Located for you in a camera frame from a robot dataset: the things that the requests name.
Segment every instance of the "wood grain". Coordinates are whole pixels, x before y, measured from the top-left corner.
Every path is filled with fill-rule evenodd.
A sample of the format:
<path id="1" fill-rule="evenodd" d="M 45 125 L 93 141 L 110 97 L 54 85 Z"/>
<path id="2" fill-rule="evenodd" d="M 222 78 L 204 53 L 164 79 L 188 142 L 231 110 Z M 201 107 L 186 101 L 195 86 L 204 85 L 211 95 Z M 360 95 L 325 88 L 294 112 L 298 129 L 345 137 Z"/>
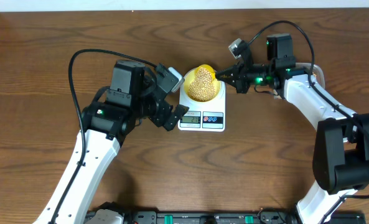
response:
<path id="1" fill-rule="evenodd" d="M 328 91 L 369 113 L 369 9 L 1 14 L 0 223 L 33 222 L 67 165 L 78 131 L 67 79 L 74 52 L 116 50 L 181 73 L 203 63 L 219 70 L 235 63 L 228 44 L 249 40 L 280 19 L 309 34 Z M 265 35 L 277 32 L 290 32 L 298 60 L 310 60 L 302 36 L 281 25 L 252 45 L 257 62 L 266 61 Z M 74 82 L 82 107 L 109 85 L 116 59 L 78 57 Z M 169 96 L 172 104 L 178 100 Z M 314 181 L 314 139 L 293 105 L 229 88 L 223 133 L 167 133 L 145 121 L 127 137 L 91 206 L 116 201 L 170 211 L 291 208 Z M 368 194 L 369 187 L 360 193 Z M 362 210 L 369 223 L 369 200 L 348 200 L 341 209 Z"/>

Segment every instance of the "digital kitchen scale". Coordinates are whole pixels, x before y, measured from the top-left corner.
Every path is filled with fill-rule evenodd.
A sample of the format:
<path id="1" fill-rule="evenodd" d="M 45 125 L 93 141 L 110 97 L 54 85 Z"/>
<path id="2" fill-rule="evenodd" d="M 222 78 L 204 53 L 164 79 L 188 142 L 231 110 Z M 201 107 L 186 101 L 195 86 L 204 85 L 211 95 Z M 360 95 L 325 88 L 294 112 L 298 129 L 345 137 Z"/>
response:
<path id="1" fill-rule="evenodd" d="M 188 106 L 189 111 L 179 121 L 183 131 L 224 131 L 226 127 L 226 86 L 224 82 L 214 80 L 216 96 L 206 102 L 191 99 L 187 92 L 195 79 L 195 69 L 185 75 L 180 88 L 180 104 Z"/>

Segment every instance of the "black cable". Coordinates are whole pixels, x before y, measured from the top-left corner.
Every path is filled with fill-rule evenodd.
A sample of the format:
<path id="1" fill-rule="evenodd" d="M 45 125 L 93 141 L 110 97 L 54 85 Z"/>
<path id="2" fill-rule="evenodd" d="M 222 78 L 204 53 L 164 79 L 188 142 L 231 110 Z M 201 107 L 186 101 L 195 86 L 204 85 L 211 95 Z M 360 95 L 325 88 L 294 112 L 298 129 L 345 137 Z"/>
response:
<path id="1" fill-rule="evenodd" d="M 83 129 L 83 122 L 82 122 L 82 116 L 81 116 L 81 112 L 80 112 L 80 107 L 79 107 L 79 103 L 78 103 L 78 99 L 77 99 L 77 94 L 75 93 L 75 88 L 73 86 L 73 80 L 72 80 L 72 67 L 73 67 L 73 62 L 75 61 L 75 58 L 85 52 L 99 52 L 99 53 L 104 53 L 104 54 L 111 54 L 111 55 L 117 55 L 120 57 L 124 57 L 130 60 L 135 60 L 141 63 L 145 63 L 147 65 L 150 65 L 154 68 L 156 68 L 156 65 L 154 65 L 151 62 L 148 62 L 146 60 L 142 60 L 136 57 L 132 57 L 129 55 L 125 55 L 125 54 L 121 54 L 118 52 L 113 52 L 110 50 L 101 50 L 101 49 L 83 49 L 83 50 L 79 50 L 77 51 L 74 55 L 72 55 L 70 64 L 68 66 L 68 80 L 70 83 L 70 89 L 71 89 L 71 94 L 72 94 L 72 99 L 73 99 L 73 104 L 75 105 L 75 110 L 77 112 L 77 116 L 78 116 L 78 120 L 79 120 L 79 127 L 80 127 L 80 132 L 82 135 L 82 154 L 80 155 L 80 159 L 78 161 L 78 165 L 77 168 L 75 169 L 75 171 L 73 172 L 70 181 L 67 184 L 67 187 L 65 188 L 63 194 L 61 195 L 60 200 L 58 201 L 58 204 L 54 210 L 53 216 L 51 221 L 49 222 L 49 224 L 55 224 L 55 219 L 57 218 L 58 212 L 60 211 L 61 205 L 65 199 L 65 197 L 68 194 L 68 191 L 70 190 L 70 187 L 73 183 L 73 181 L 75 180 L 75 177 L 77 176 L 77 174 L 79 173 L 79 169 L 81 168 L 83 161 L 85 160 L 85 153 L 86 153 L 86 139 L 85 139 L 85 131 Z"/>
<path id="2" fill-rule="evenodd" d="M 271 92 L 271 91 L 267 91 L 267 90 L 263 90 L 263 91 L 259 91 L 259 90 L 257 90 L 256 89 L 256 87 L 257 87 L 258 85 L 255 85 L 254 87 L 253 87 L 253 90 L 255 91 L 255 92 L 257 92 L 257 93 L 267 93 L 267 94 L 270 94 L 270 95 L 273 95 L 273 96 L 278 96 L 277 94 L 274 94 L 273 92 Z"/>
<path id="3" fill-rule="evenodd" d="M 258 38 L 260 36 L 260 34 L 265 31 L 266 29 L 268 29 L 269 27 L 276 25 L 276 24 L 280 24 L 280 23 L 285 23 L 285 24 L 290 24 L 292 26 L 294 26 L 306 39 L 307 43 L 309 44 L 310 47 L 310 52 L 311 52 L 311 65 L 310 65 L 310 69 L 307 71 L 307 79 L 308 82 L 310 83 L 310 86 L 313 88 L 313 90 L 322 98 L 324 99 L 330 106 L 332 106 L 336 111 L 338 111 L 339 113 L 341 113 L 342 115 L 344 115 L 347 119 L 349 119 L 354 126 L 357 127 L 357 131 L 360 131 L 369 141 L 369 133 L 366 132 L 363 127 L 355 120 L 355 118 L 351 117 L 349 114 L 347 114 L 346 112 L 344 112 L 342 109 L 339 108 L 340 105 L 335 105 L 333 102 L 331 102 L 324 94 L 322 94 L 317 87 L 315 87 L 315 83 L 311 81 L 311 76 L 312 76 L 312 71 L 314 68 L 314 49 L 313 46 L 311 44 L 311 41 L 309 39 L 309 37 L 307 36 L 307 34 L 295 23 L 290 22 L 290 21 L 276 21 L 276 22 L 272 22 L 271 24 L 269 24 L 268 26 L 264 27 L 263 29 L 261 29 L 253 38 L 252 40 L 249 42 L 249 45 L 252 44 L 252 42 Z M 356 199 L 369 199 L 369 195 L 343 195 L 339 198 L 338 202 L 340 202 L 341 200 L 345 199 L 345 198 L 356 198 Z M 327 212 L 327 214 L 325 214 L 324 216 L 329 216 L 334 210 L 335 210 L 335 206 L 332 207 L 329 212 Z"/>
<path id="4" fill-rule="evenodd" d="M 275 208 L 261 208 L 260 211 L 258 212 L 258 214 L 256 215 L 256 217 L 258 218 L 258 220 L 260 221 L 261 224 L 267 224 L 264 221 L 262 221 L 260 219 L 261 214 L 263 213 L 264 210 L 272 210 L 274 212 L 276 212 L 278 214 L 278 217 L 281 219 L 282 223 L 280 224 L 286 224 L 286 221 L 282 218 L 281 214 L 279 213 L 278 210 L 276 210 Z"/>
<path id="5" fill-rule="evenodd" d="M 324 224 L 324 222 L 325 222 L 325 219 L 329 216 L 329 215 L 331 215 L 337 208 L 339 208 L 339 206 L 342 204 L 342 203 L 344 203 L 346 201 L 346 198 L 343 198 L 343 197 L 339 197 L 339 200 L 337 200 L 336 202 L 335 202 L 335 204 L 334 204 L 334 206 L 332 206 L 329 210 L 328 210 L 328 212 L 325 214 L 325 215 L 323 215 L 322 216 L 322 219 L 321 219 L 321 222 L 320 222 L 320 224 Z"/>
<path id="6" fill-rule="evenodd" d="M 110 88 L 110 86 L 103 86 L 100 89 L 98 89 L 95 97 L 93 97 L 92 102 L 97 102 L 101 96 L 105 93 L 105 91 L 107 91 Z"/>

